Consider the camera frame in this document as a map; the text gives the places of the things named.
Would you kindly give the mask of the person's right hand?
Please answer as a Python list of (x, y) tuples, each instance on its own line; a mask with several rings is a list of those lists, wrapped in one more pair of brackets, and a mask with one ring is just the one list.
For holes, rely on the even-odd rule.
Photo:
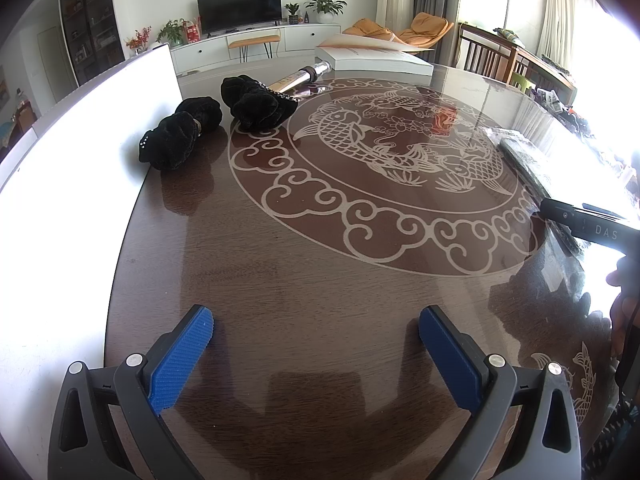
[(612, 356), (616, 358), (623, 354), (627, 326), (639, 302), (638, 292), (633, 294), (631, 290), (638, 277), (639, 263), (629, 257), (621, 258), (616, 264), (616, 269), (606, 277), (610, 286), (620, 289), (610, 310)]

